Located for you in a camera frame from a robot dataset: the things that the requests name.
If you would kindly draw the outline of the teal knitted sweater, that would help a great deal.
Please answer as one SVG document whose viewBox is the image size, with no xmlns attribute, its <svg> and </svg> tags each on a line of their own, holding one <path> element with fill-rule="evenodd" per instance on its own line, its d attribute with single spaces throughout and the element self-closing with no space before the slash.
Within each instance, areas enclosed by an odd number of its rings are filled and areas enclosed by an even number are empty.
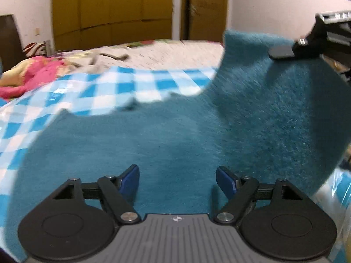
<svg viewBox="0 0 351 263">
<path fill-rule="evenodd" d="M 69 178 L 94 182 L 132 164 L 145 213 L 212 213 L 217 167 L 263 183 L 285 178 L 314 195 L 350 143 L 350 86 L 323 60 L 274 61 L 282 44 L 227 32 L 212 83 L 197 96 L 129 101 L 106 115 L 63 110 L 31 144 L 7 209 L 5 246 L 18 259 L 22 218 Z"/>
</svg>

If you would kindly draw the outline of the brown wooden door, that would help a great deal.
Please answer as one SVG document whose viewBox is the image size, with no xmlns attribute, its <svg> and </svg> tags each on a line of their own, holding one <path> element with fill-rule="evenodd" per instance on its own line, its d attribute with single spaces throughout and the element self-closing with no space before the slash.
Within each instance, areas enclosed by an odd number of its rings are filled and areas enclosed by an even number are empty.
<svg viewBox="0 0 351 263">
<path fill-rule="evenodd" d="M 181 40 L 221 42 L 228 0 L 181 0 Z"/>
</svg>

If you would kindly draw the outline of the blue checkered plastic sheet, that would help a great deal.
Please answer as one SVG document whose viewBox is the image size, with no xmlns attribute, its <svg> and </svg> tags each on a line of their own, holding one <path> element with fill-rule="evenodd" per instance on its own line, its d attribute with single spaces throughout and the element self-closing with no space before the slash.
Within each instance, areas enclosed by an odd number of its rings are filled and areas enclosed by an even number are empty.
<svg viewBox="0 0 351 263">
<path fill-rule="evenodd" d="M 1 134 L 1 168 L 5 169 L 1 182 L 2 248 L 12 254 L 5 246 L 4 231 L 9 201 L 24 155 L 61 111 L 67 110 L 77 116 L 106 115 L 125 109 L 129 101 L 146 104 L 165 101 L 175 95 L 197 96 L 212 83 L 216 73 L 213 69 L 152 73 L 113 68 L 101 75 L 65 77 L 16 101 L 8 108 L 9 116 Z"/>
</svg>

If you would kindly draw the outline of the white floral bed sheet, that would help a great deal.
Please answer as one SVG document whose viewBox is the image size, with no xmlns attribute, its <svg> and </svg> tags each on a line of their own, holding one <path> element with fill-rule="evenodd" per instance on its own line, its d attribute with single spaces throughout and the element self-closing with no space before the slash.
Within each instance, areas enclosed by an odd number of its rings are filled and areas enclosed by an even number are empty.
<svg viewBox="0 0 351 263">
<path fill-rule="evenodd" d="M 72 50 L 58 57 L 71 73 L 100 74 L 113 67 L 151 70 L 218 67 L 223 53 L 224 47 L 218 42 L 154 40 Z"/>
</svg>

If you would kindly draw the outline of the pink floral quilt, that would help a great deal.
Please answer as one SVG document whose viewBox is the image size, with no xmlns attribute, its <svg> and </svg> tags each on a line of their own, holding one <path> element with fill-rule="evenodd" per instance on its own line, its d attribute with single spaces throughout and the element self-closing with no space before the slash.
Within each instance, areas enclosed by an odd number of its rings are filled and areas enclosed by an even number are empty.
<svg viewBox="0 0 351 263">
<path fill-rule="evenodd" d="M 1 98 L 11 100 L 22 96 L 27 91 L 65 76 L 70 66 L 59 58 L 35 56 L 22 60 L 12 69 L 1 75 Z"/>
</svg>

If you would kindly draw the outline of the red white striped cloth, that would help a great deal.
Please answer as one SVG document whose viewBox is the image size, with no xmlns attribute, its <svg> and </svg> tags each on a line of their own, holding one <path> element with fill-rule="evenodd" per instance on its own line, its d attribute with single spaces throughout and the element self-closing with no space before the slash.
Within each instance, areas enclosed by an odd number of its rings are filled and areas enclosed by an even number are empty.
<svg viewBox="0 0 351 263">
<path fill-rule="evenodd" d="M 23 48 L 23 53 L 27 58 L 32 58 L 35 56 L 51 56 L 52 49 L 50 41 L 34 42 L 26 45 Z"/>
</svg>

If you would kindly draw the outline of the dark wooden headboard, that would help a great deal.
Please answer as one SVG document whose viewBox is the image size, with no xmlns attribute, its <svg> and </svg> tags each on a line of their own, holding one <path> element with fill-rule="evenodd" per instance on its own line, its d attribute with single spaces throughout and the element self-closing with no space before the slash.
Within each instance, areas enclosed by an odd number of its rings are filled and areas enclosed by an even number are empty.
<svg viewBox="0 0 351 263">
<path fill-rule="evenodd" d="M 0 54 L 3 71 L 12 69 L 26 59 L 12 14 L 0 18 Z"/>
</svg>

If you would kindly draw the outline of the brown wooden wardrobe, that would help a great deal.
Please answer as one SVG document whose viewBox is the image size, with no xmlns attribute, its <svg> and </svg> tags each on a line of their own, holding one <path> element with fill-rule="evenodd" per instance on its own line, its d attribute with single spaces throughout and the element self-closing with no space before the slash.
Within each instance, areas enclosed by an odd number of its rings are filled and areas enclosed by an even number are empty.
<svg viewBox="0 0 351 263">
<path fill-rule="evenodd" d="M 56 50 L 170 39 L 172 0 L 52 0 Z"/>
</svg>

